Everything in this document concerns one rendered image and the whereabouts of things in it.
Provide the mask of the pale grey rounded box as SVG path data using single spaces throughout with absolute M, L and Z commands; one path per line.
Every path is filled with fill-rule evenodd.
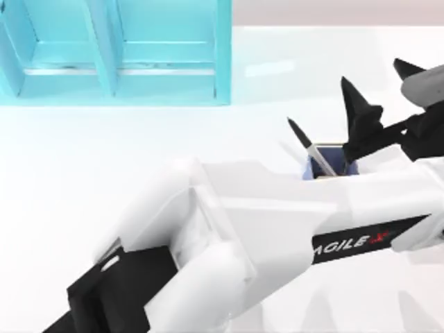
M 439 65 L 406 78 L 401 85 L 402 95 L 422 108 L 444 101 L 444 65 Z

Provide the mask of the blue square pen holder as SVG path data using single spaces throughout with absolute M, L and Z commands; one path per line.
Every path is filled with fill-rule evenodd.
M 339 176 L 359 175 L 359 168 L 356 162 L 347 164 L 342 146 L 339 144 L 319 144 L 317 146 L 321 155 L 327 160 L 334 172 Z M 319 166 L 318 162 L 308 155 L 305 170 L 302 173 L 303 180 L 314 180 L 320 177 L 327 177 L 327 174 Z

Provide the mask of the black and white pen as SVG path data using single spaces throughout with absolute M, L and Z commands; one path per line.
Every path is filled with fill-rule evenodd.
M 302 146 L 307 151 L 308 155 L 312 157 L 319 165 L 320 169 L 324 172 L 327 176 L 337 176 L 337 173 L 332 168 L 330 163 L 323 157 L 321 152 L 317 149 L 317 147 L 312 143 L 310 138 L 305 134 L 305 132 L 301 129 L 301 127 L 290 117 L 287 117 L 287 121 L 296 135 L 296 137 L 299 139 Z

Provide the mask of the light blue rack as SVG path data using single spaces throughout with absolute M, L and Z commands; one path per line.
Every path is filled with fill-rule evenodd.
M 227 105 L 232 0 L 0 0 L 0 105 Z

